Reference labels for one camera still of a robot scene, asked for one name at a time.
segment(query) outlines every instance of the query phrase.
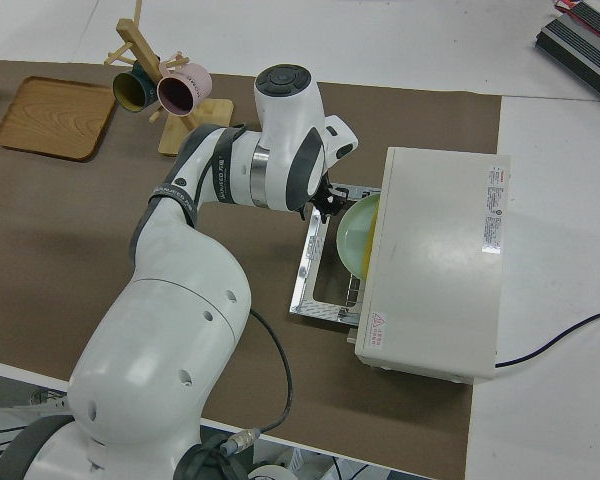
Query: white tabletop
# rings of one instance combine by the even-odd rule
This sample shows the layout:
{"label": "white tabletop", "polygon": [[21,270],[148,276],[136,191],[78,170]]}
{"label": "white tabletop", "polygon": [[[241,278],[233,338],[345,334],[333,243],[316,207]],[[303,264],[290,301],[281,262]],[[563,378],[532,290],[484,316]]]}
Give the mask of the white tabletop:
{"label": "white tabletop", "polygon": [[[0,59],[101,63],[133,12],[133,0],[2,0]],[[146,0],[140,27],[156,53],[214,73],[298,63],[320,81],[505,95],[503,361],[600,312],[600,97],[533,47],[557,15],[550,0]],[[499,373],[474,388],[467,479],[600,478],[600,321]]]}

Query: silver metal ring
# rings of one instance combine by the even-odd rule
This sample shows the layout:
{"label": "silver metal ring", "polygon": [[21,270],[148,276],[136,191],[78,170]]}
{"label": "silver metal ring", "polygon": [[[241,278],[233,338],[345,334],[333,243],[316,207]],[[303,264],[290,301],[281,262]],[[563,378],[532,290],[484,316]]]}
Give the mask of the silver metal ring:
{"label": "silver metal ring", "polygon": [[256,145],[251,161],[251,200],[253,204],[261,208],[269,208],[267,204],[267,191],[265,178],[267,164],[269,163],[269,150]]}

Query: white robotic arm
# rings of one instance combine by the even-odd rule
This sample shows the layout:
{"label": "white robotic arm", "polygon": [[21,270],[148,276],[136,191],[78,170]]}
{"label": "white robotic arm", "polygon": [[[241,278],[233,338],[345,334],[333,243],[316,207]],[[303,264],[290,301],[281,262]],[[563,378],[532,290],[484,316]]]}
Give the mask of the white robotic arm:
{"label": "white robotic arm", "polygon": [[199,127],[155,189],[131,241],[133,277],[71,375],[75,422],[25,430],[3,454],[0,480],[172,479],[200,443],[202,408],[251,305],[238,262],[195,230],[200,206],[296,211],[313,201],[337,213],[343,194],[326,173],[357,147],[339,118],[325,119],[304,68],[267,69],[254,91],[262,133]]}

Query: green plate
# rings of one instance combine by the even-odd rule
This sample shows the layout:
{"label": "green plate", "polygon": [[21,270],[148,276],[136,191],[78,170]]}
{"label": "green plate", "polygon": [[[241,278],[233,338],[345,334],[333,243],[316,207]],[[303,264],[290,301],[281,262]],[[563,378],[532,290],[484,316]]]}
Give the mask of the green plate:
{"label": "green plate", "polygon": [[361,279],[366,277],[364,251],[379,201],[380,195],[369,195],[357,201],[347,210],[338,226],[336,247],[340,260],[347,270]]}

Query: warning label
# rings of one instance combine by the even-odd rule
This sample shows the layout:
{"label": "warning label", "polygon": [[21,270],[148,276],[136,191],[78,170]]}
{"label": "warning label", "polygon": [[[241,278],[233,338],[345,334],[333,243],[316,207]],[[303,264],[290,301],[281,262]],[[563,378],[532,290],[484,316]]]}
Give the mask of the warning label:
{"label": "warning label", "polygon": [[385,329],[387,328],[386,315],[371,312],[369,316],[369,335],[367,335],[367,346],[370,348],[382,348],[384,344]]}
{"label": "warning label", "polygon": [[484,235],[482,251],[500,254],[502,251],[502,219],[505,213],[507,173],[504,167],[493,166],[487,175]]}

